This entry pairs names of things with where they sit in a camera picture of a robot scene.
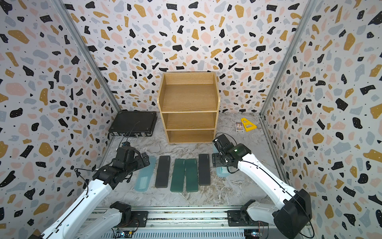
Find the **light blue pencil case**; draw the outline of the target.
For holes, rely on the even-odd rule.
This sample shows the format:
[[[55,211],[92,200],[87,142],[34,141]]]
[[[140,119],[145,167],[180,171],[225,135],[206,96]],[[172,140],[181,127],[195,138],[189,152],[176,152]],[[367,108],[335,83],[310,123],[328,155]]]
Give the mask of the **light blue pencil case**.
[[[154,173],[156,161],[157,161],[156,157],[149,156],[149,163],[150,163],[149,166],[144,167],[143,169],[139,170],[139,174],[138,174],[135,186],[134,186],[135,191],[137,191],[137,192],[146,192],[147,191],[149,184],[150,184],[150,181],[151,181],[151,177]]]
[[[214,145],[212,146],[212,148],[213,148],[213,153],[218,153],[218,150],[216,149]],[[216,167],[216,174],[218,177],[222,177],[222,178],[225,178],[230,175],[230,173],[227,171],[225,167]]]

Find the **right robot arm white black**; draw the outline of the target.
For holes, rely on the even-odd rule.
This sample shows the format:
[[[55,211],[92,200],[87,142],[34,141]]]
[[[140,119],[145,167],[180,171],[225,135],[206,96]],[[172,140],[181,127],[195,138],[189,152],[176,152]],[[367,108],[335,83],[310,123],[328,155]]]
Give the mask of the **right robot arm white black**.
[[[213,141],[217,153],[212,155],[214,167],[234,167],[250,177],[267,195],[273,205],[249,200],[240,210],[228,211],[231,227],[255,226],[261,223],[275,225],[288,239],[300,235],[311,224],[311,198],[304,189],[296,190],[265,167],[244,144],[233,144],[224,135]]]

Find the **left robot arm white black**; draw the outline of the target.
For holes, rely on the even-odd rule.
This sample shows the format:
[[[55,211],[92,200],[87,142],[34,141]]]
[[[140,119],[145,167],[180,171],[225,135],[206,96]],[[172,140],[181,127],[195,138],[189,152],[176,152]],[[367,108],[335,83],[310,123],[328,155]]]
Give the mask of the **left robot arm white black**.
[[[115,158],[99,168],[89,181],[86,190],[66,212],[40,235],[31,239],[91,239],[111,228],[133,225],[131,206],[122,202],[113,203],[107,211],[85,228],[83,223],[97,205],[119,183],[129,182],[133,172],[150,165],[149,156],[127,144],[117,149]]]

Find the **black pencil case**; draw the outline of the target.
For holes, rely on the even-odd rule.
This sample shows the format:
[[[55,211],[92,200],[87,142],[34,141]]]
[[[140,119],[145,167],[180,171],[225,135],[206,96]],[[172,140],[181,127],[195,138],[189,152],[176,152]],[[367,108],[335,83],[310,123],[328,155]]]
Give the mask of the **black pencil case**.
[[[160,156],[155,180],[155,188],[167,188],[169,182],[171,157],[168,155]]]
[[[208,186],[211,183],[210,176],[210,156],[208,154],[199,155],[199,185]]]

